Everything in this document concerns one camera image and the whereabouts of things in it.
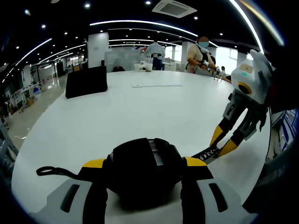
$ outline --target tiled floor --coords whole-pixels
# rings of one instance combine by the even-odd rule
[[[17,149],[20,149],[30,129],[42,113],[65,91],[67,75],[47,80],[43,93],[37,96],[34,104],[23,112],[15,112],[8,119],[8,135]]]

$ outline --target window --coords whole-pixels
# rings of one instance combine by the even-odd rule
[[[230,48],[216,49],[216,66],[225,67],[225,72],[230,74],[237,67],[238,50]]]
[[[173,59],[175,61],[181,62],[182,61],[182,45],[176,46],[175,49],[176,50],[175,50]]]
[[[165,58],[172,59],[172,46],[165,48]]]
[[[251,54],[250,53],[247,53],[247,57],[246,57],[247,59],[250,59],[250,60],[253,60],[253,57],[251,56]]]

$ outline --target robotic arm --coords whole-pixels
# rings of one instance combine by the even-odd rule
[[[265,100],[273,70],[261,52],[251,50],[250,54],[254,60],[246,59],[231,74],[234,91],[228,98],[230,102],[225,108],[222,121],[215,129],[210,147],[194,155],[194,158],[207,161],[211,157],[226,155],[238,148],[243,139],[249,139],[256,132],[258,121],[261,121],[260,130],[264,126],[268,111]],[[242,123],[226,144],[218,149],[218,142],[233,128],[246,108],[248,111]]]

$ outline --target black bag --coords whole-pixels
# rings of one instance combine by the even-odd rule
[[[107,90],[107,70],[101,66],[72,72],[67,77],[65,97],[73,98]]]

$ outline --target white table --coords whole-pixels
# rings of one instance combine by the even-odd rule
[[[68,179],[37,176],[36,169],[42,166],[78,173],[87,161],[106,158],[116,146],[143,137],[164,139],[175,145],[181,156],[207,148],[233,91],[227,82],[173,71],[108,73],[107,82],[107,92],[72,99],[61,95],[27,135],[12,179],[12,191],[27,212],[38,212],[46,205],[47,195]],[[182,86],[132,88],[134,84]],[[269,137],[268,115],[261,132],[209,164],[215,177],[239,193],[242,203],[260,175]],[[161,223],[166,219],[181,224],[179,193],[177,184],[167,205],[128,213],[119,207],[118,196],[108,191],[106,223]]]

